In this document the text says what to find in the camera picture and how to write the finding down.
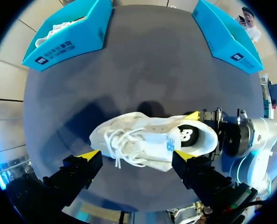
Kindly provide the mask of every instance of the shoe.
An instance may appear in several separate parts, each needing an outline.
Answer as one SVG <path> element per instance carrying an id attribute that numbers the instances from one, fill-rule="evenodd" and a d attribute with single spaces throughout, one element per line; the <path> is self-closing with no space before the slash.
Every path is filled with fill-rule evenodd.
<path id="1" fill-rule="evenodd" d="M 115 159 L 118 168 L 123 159 L 136 167 L 168 171 L 174 150 L 200 156 L 217 146 L 212 128 L 185 117 L 150 118 L 140 112 L 127 113 L 95 128 L 90 135 L 91 147 Z"/>
<path id="2" fill-rule="evenodd" d="M 48 40 L 52 35 L 56 34 L 57 32 L 61 31 L 62 29 L 74 24 L 76 21 L 72 21 L 72 22 L 64 22 L 62 24 L 59 25 L 53 25 L 53 30 L 49 31 L 48 35 L 44 38 L 39 38 L 36 42 L 35 42 L 35 46 L 39 47 L 41 44 L 43 44 L 46 40 Z"/>

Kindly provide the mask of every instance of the blue cardboard box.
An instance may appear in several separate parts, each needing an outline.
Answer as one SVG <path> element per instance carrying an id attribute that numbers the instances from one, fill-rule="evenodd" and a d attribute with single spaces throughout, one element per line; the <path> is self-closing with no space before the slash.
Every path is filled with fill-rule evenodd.
<path id="1" fill-rule="evenodd" d="M 211 3 L 199 0 L 193 11 L 213 57 L 248 74 L 264 69 L 261 58 L 244 28 Z"/>
<path id="2" fill-rule="evenodd" d="M 68 58 L 102 49 L 111 11 L 111 0 L 76 0 L 64 6 L 41 25 L 22 64 L 43 71 Z M 76 20 L 38 47 L 35 46 L 39 38 L 48 35 L 53 25 Z"/>

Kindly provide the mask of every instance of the shoelace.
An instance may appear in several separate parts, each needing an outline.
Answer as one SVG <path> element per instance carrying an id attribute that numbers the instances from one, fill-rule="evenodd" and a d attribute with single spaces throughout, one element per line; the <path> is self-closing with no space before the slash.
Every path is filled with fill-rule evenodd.
<path id="1" fill-rule="evenodd" d="M 107 148 L 111 154 L 113 159 L 116 159 L 116 167 L 121 169 L 121 159 L 124 159 L 127 163 L 136 166 L 136 167 L 145 167 L 145 165 L 141 165 L 139 163 L 143 163 L 147 160 L 145 159 L 137 159 L 136 157 L 142 152 L 143 149 L 136 148 L 130 154 L 125 154 L 123 152 L 124 146 L 128 141 L 139 141 L 142 140 L 138 136 L 132 136 L 133 133 L 137 131 L 144 130 L 144 128 L 138 128 L 132 131 L 125 132 L 124 130 L 109 130 L 104 133 L 104 139 L 107 145 Z"/>

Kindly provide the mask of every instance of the new balance logo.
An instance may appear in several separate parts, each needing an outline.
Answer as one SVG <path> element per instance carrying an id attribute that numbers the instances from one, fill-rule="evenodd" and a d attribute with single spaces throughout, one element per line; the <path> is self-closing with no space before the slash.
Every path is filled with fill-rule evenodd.
<path id="1" fill-rule="evenodd" d="M 240 59 L 244 58 L 244 56 L 242 54 L 235 54 L 233 56 L 231 56 L 231 58 L 234 60 L 234 61 L 239 61 Z"/>
<path id="2" fill-rule="evenodd" d="M 175 139 L 170 137 L 166 137 L 166 149 L 170 152 L 175 150 Z"/>
<path id="3" fill-rule="evenodd" d="M 193 130 L 188 129 L 188 130 L 183 130 L 180 134 L 181 136 L 181 141 L 188 141 L 190 140 L 191 134 L 193 133 Z"/>

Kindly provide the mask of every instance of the person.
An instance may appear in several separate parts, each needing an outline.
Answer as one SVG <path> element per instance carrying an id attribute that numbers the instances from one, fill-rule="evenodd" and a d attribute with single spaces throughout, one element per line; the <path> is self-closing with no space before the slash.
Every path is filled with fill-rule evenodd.
<path id="1" fill-rule="evenodd" d="M 235 20 L 246 30 L 252 42 L 257 42 L 262 33 L 255 26 L 255 16 L 247 7 L 242 7 L 243 16 L 238 16 Z"/>

